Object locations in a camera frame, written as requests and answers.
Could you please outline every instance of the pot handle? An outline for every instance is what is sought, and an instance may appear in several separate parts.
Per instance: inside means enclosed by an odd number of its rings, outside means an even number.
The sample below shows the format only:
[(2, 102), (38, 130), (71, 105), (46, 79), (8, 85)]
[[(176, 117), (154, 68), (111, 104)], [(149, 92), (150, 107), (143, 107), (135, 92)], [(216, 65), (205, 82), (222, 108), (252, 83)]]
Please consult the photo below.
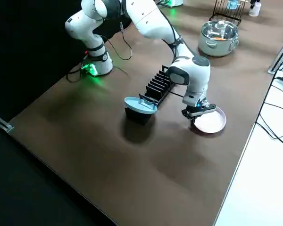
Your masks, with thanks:
[(229, 47), (229, 51), (233, 51), (239, 44), (239, 41), (238, 40), (235, 40), (233, 41), (231, 44), (230, 44), (230, 47)]
[(208, 47), (210, 47), (210, 48), (216, 48), (216, 47), (217, 47), (217, 43), (209, 43), (207, 40), (206, 40), (206, 44), (207, 44)]

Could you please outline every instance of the white bottle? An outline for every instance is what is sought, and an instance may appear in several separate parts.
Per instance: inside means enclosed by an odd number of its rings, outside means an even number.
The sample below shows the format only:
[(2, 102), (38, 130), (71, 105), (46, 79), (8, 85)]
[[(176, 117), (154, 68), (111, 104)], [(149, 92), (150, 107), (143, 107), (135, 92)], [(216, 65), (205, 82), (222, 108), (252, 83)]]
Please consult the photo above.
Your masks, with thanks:
[(259, 16), (260, 9), (262, 4), (260, 2), (256, 2), (254, 8), (250, 9), (249, 15), (250, 16)]

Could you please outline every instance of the brown table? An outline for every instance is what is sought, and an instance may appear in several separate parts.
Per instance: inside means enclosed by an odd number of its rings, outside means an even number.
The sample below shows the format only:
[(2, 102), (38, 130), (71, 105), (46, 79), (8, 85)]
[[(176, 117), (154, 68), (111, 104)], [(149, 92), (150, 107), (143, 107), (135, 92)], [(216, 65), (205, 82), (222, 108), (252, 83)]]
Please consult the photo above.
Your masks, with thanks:
[[(162, 41), (142, 37), (132, 25), (125, 31), (130, 61), (107, 45), (114, 65), (128, 74), (115, 68), (78, 83), (61, 79), (12, 120), (12, 135), (121, 226), (212, 225), (271, 80), (266, 70), (283, 44), (283, 6), (265, 2), (260, 17), (244, 16), (240, 46), (210, 58), (208, 99), (227, 116), (221, 134), (191, 132), (177, 96), (168, 96), (144, 127), (126, 120), (124, 98), (144, 93), (172, 57)], [(164, 10), (197, 49), (212, 9), (191, 1)], [(112, 43), (130, 54), (120, 35)]]

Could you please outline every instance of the green led light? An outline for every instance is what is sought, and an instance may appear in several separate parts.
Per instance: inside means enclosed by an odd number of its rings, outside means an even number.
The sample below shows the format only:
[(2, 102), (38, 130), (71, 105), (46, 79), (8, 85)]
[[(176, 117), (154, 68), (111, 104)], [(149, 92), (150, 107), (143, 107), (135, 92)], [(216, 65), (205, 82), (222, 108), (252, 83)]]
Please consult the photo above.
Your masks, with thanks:
[(174, 2), (174, 0), (167, 0), (166, 4), (169, 5), (169, 6), (174, 6), (175, 2)]
[(81, 67), (81, 69), (86, 70), (92, 76), (98, 75), (98, 71), (96, 70), (94, 64), (85, 64)]
[(89, 65), (89, 73), (93, 76), (98, 75), (98, 71), (96, 70), (95, 66), (93, 64)]

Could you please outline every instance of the black dish rack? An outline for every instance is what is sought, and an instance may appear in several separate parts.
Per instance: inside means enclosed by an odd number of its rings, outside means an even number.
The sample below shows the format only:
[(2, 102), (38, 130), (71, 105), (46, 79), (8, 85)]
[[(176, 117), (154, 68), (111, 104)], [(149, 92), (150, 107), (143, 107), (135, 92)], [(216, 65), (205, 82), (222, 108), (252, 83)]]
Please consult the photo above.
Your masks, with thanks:
[[(146, 86), (146, 93), (139, 94), (140, 99), (144, 99), (155, 104), (157, 108), (159, 107), (159, 105), (169, 94), (169, 91), (175, 86), (175, 83), (171, 82), (170, 79), (166, 77), (167, 70), (168, 67), (162, 65), (161, 70), (151, 79), (151, 81)], [(128, 107), (125, 108), (125, 112), (128, 119), (142, 125), (146, 124), (152, 116), (152, 114), (142, 114), (135, 112)]]
[(226, 20), (238, 26), (247, 2), (246, 0), (216, 0), (213, 15), (209, 20)]

